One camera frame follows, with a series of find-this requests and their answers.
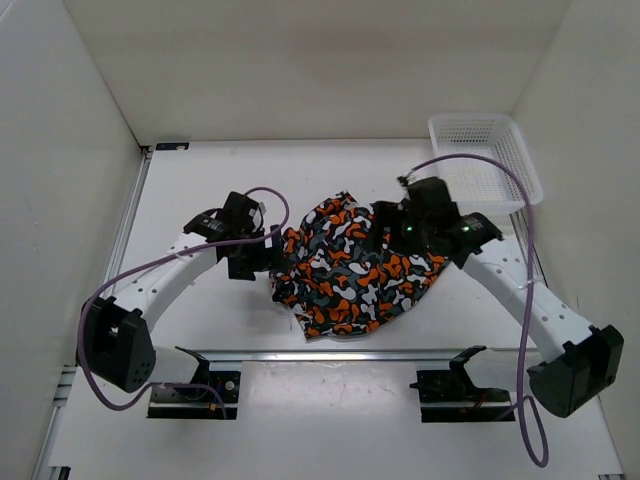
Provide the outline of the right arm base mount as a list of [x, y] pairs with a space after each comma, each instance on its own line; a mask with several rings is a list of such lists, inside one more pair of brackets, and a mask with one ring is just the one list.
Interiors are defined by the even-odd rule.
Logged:
[[495, 387], [478, 387], [466, 365], [486, 346], [472, 346], [453, 357], [446, 369], [422, 369], [409, 387], [418, 393], [422, 423], [462, 424], [513, 422], [515, 407], [510, 393]]

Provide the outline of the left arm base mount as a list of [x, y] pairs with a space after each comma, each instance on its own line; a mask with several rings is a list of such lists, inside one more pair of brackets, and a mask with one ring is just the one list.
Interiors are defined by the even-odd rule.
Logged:
[[151, 389], [147, 417], [163, 420], [236, 420], [241, 387], [239, 367], [231, 370], [212, 367], [211, 362], [194, 351], [178, 348], [197, 363], [191, 385], [198, 388], [154, 386]]

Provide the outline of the orange camouflage shorts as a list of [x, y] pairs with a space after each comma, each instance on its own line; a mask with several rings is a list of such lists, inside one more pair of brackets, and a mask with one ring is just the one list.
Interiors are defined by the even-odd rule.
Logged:
[[269, 273], [272, 299], [291, 310], [305, 339], [374, 332], [416, 306], [448, 266], [429, 251], [369, 247], [373, 220], [372, 207], [342, 191], [283, 232], [283, 264]]

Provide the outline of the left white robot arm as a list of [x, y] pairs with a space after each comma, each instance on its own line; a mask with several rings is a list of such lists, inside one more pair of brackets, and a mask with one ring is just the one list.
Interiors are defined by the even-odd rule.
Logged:
[[188, 400], [206, 395], [206, 361], [185, 347], [154, 345], [151, 334], [169, 307], [219, 263], [231, 280], [253, 281], [282, 261], [282, 223], [267, 226], [254, 191], [231, 192], [224, 204], [196, 214], [166, 254], [123, 272], [82, 308], [78, 360], [92, 386], [104, 380], [126, 393], [149, 384], [175, 386]]

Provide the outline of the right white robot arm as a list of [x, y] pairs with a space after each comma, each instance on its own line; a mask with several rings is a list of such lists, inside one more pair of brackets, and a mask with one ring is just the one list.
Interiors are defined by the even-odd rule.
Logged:
[[446, 257], [518, 320], [541, 355], [528, 368], [534, 398], [567, 418], [616, 379], [624, 339], [571, 310], [528, 272], [527, 256], [485, 215], [463, 215], [446, 183], [429, 177], [404, 186], [399, 202], [373, 205], [372, 242], [394, 253]]

